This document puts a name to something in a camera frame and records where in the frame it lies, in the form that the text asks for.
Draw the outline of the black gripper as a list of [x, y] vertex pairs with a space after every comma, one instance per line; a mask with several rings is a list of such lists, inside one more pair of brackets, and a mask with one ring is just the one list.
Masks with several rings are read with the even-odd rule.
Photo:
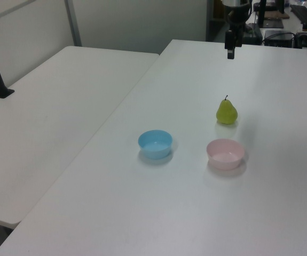
[[235, 47], [242, 47], [243, 28], [250, 15], [251, 3], [226, 7], [226, 21], [230, 25], [230, 30], [225, 33], [225, 49], [228, 59], [234, 59]]

